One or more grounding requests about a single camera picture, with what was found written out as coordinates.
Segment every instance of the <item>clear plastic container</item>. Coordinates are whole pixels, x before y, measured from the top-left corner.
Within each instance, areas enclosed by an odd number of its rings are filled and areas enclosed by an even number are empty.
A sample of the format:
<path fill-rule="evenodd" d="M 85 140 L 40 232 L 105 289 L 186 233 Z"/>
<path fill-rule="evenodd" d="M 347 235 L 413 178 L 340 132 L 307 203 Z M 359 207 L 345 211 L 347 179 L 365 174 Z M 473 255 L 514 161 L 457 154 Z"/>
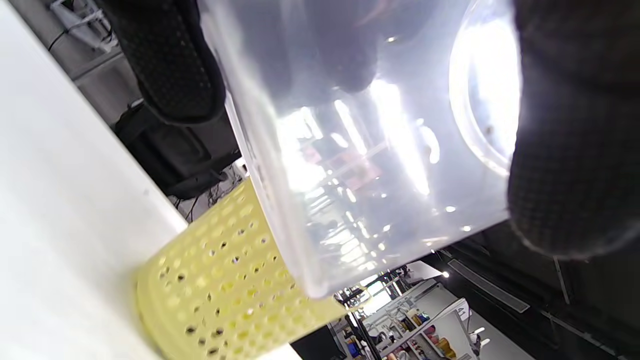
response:
<path fill-rule="evenodd" d="M 322 297 L 507 219 L 507 0 L 200 0 L 289 271 Z"/>

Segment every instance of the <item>black bag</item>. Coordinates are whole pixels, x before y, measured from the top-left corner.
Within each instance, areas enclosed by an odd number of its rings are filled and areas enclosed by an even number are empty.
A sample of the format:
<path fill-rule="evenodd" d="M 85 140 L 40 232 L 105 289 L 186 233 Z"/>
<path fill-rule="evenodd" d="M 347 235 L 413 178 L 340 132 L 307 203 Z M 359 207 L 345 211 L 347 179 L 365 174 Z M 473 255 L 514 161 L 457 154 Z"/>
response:
<path fill-rule="evenodd" d="M 228 118 L 193 126 L 166 124 L 144 103 L 127 110 L 114 132 L 165 195 L 191 199 L 226 180 L 240 157 Z"/>

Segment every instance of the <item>wire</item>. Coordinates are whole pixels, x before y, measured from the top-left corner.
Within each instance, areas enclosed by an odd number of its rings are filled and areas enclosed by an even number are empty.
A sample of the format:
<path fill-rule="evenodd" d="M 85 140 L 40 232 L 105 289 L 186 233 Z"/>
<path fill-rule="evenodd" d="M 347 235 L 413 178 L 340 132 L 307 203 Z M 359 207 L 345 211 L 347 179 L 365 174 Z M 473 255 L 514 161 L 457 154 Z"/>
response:
<path fill-rule="evenodd" d="M 68 29 L 65 29 L 64 31 L 62 31 L 60 34 L 58 34 L 58 36 L 56 36 L 55 39 L 53 39 L 53 41 L 51 42 L 51 44 L 49 44 L 49 46 L 47 47 L 47 51 L 51 51 L 51 49 L 53 48 L 54 45 L 56 45 L 56 42 L 58 42 L 58 40 L 60 40 L 63 36 L 65 36 L 66 34 L 69 33 L 69 31 L 75 29 L 75 28 L 79 28 L 81 26 L 87 25 L 89 24 L 88 22 L 79 22 L 78 24 L 73 24 L 71 26 L 69 26 Z"/>
<path fill-rule="evenodd" d="M 196 203 L 198 202 L 199 198 L 200 198 L 200 195 L 198 195 L 196 199 L 193 201 L 193 204 L 191 205 L 191 209 L 187 213 L 187 216 L 184 217 L 185 220 L 191 215 L 191 222 L 193 222 L 193 208 L 196 207 Z"/>

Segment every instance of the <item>white table surface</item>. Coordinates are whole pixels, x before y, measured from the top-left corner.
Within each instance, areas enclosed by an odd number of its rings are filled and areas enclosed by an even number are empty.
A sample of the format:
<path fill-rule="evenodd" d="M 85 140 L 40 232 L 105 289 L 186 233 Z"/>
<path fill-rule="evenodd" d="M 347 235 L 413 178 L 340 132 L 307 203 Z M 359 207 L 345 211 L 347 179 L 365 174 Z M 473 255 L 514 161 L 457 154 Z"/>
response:
<path fill-rule="evenodd" d="M 131 274 L 186 222 L 6 0 L 0 38 L 0 359 L 159 359 Z"/>

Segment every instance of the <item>yellow plastic container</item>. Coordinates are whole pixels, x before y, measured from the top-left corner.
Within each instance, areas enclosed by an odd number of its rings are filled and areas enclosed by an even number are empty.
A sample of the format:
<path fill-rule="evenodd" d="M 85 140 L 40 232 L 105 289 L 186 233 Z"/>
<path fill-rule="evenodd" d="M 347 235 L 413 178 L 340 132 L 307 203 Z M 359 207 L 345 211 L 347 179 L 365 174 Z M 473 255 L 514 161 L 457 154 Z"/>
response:
<path fill-rule="evenodd" d="M 346 313 L 289 275 L 251 181 L 142 267 L 138 310 L 169 360 L 252 359 Z"/>

